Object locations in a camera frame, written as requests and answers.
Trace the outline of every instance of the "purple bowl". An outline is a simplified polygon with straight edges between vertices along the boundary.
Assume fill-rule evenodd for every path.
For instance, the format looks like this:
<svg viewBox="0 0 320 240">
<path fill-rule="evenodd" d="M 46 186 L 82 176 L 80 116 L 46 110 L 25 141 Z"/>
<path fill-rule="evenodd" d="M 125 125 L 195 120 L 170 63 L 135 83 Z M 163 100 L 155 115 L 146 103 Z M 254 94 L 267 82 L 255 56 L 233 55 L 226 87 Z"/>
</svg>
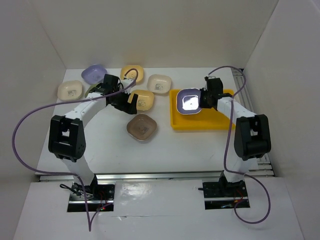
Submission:
<svg viewBox="0 0 320 240">
<path fill-rule="evenodd" d="M 106 73 L 107 70 L 101 64 L 95 64 L 85 69 L 81 73 L 81 77 L 86 83 L 91 85 L 101 83 L 104 80 Z"/>
<path fill-rule="evenodd" d="M 199 107 L 201 92 L 197 88 L 186 88 L 178 92 L 176 96 L 176 109 L 180 114 L 197 114 L 202 108 Z"/>
</svg>

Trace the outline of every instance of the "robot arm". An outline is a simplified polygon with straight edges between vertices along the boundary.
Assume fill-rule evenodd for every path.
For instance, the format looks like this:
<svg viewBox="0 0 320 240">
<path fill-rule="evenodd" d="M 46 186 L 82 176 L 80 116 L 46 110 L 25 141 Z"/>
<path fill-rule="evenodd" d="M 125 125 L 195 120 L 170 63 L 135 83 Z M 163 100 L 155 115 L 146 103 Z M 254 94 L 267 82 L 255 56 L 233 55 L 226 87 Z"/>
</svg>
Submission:
<svg viewBox="0 0 320 240">
<path fill-rule="evenodd" d="M 266 115 L 257 115 L 232 99 L 231 94 L 223 93 L 220 78 L 205 77 L 206 86 L 200 89 L 199 106 L 214 108 L 229 119 L 231 118 L 231 102 L 233 101 L 232 122 L 235 124 L 234 149 L 238 155 L 236 163 L 230 170 L 247 173 L 253 161 L 261 158 L 271 150 L 269 122 Z M 221 178 L 224 187 L 241 184 L 243 175 L 223 171 Z"/>
<path fill-rule="evenodd" d="M 118 77 L 106 74 L 103 83 L 94 87 L 89 92 L 87 99 L 94 99 L 117 92 L 120 90 L 120 86 L 126 88 L 132 82 L 132 79 L 125 79 L 120 82 Z M 130 89 L 128 88 L 125 92 L 114 96 L 82 102 L 64 116 L 55 115 L 51 119 L 49 151 L 61 159 L 71 173 L 81 177 L 89 193 L 94 191 L 93 189 L 98 183 L 84 156 L 86 150 L 84 128 L 108 104 L 128 114 L 136 114 L 138 95 L 135 94 L 131 103 L 128 103 L 129 92 Z M 77 177 L 74 177 L 74 182 L 75 185 L 80 186 Z"/>
</svg>

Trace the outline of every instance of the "white wall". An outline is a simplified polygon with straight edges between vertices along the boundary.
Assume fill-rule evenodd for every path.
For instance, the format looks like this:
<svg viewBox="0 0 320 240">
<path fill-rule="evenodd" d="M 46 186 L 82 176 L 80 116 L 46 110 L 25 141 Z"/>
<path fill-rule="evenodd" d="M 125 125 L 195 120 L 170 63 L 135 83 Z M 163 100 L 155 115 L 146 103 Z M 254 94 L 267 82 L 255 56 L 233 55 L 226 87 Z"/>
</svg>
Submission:
<svg viewBox="0 0 320 240">
<path fill-rule="evenodd" d="M 68 69 L 244 67 L 278 0 L 31 0 Z"/>
<path fill-rule="evenodd" d="M 304 237 L 319 239 L 320 11 L 314 2 L 279 1 L 245 72 L 255 111 L 269 118 L 271 160 Z"/>
<path fill-rule="evenodd" d="M 34 173 L 14 157 L 11 135 L 27 112 L 57 100 L 65 67 L 26 0 L 3 0 L 0 7 L 0 228 L 13 238 Z M 21 126 L 17 147 L 37 166 L 53 109 L 41 111 Z"/>
</svg>

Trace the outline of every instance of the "yellow tray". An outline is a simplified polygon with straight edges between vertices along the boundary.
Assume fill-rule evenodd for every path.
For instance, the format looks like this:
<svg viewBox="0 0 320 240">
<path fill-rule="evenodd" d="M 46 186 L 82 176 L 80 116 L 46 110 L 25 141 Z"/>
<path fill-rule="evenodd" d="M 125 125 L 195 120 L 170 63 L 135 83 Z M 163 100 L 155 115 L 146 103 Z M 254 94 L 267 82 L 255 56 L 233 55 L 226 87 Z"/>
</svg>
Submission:
<svg viewBox="0 0 320 240">
<path fill-rule="evenodd" d="M 171 127 L 179 131 L 194 130 L 228 130 L 229 118 L 214 108 L 203 108 L 201 112 L 191 115 L 180 114 L 177 110 L 177 94 L 180 89 L 170 90 L 170 119 Z M 225 89 L 224 93 L 234 94 L 231 89 Z"/>
</svg>

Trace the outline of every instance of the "gray wall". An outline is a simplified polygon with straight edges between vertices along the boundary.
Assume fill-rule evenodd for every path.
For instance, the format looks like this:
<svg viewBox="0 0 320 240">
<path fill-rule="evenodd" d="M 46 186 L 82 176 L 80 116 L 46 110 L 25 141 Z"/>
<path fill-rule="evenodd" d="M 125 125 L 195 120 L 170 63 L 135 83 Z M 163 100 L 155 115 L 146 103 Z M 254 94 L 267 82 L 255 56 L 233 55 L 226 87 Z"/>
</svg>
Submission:
<svg viewBox="0 0 320 240">
<path fill-rule="evenodd" d="M 31 0 L 68 69 L 244 67 L 278 0 Z"/>
<path fill-rule="evenodd" d="M 317 5 L 280 0 L 245 69 L 254 109 L 269 118 L 273 166 L 306 240 L 319 239 L 319 59 Z"/>
<path fill-rule="evenodd" d="M 1 1 L 0 32 L 0 235 L 10 240 L 34 177 L 12 152 L 12 132 L 24 114 L 57 100 L 66 69 L 28 1 Z M 18 133 L 18 151 L 34 167 L 52 113 L 47 109 L 35 114 Z"/>
</svg>

